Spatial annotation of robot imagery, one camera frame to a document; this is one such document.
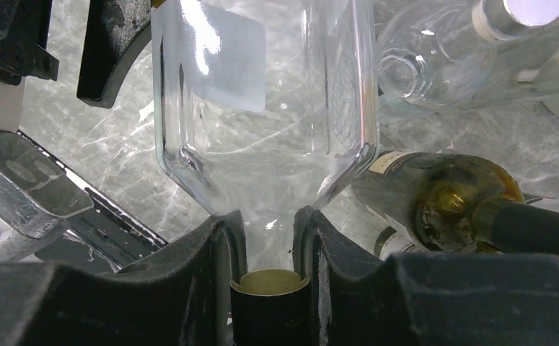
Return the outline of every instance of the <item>bottle neck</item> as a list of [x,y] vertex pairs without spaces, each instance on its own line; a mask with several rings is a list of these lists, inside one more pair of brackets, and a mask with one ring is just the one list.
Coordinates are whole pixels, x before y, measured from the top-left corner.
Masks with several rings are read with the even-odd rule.
[[483,201],[472,214],[478,241],[501,252],[559,255],[559,213],[511,200]]

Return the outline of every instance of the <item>bottle cap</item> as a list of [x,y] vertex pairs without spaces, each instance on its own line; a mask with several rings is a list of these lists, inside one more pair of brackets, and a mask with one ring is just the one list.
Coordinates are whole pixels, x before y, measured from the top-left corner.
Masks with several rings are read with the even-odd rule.
[[480,5],[489,26],[505,40],[559,17],[559,0],[481,0]]

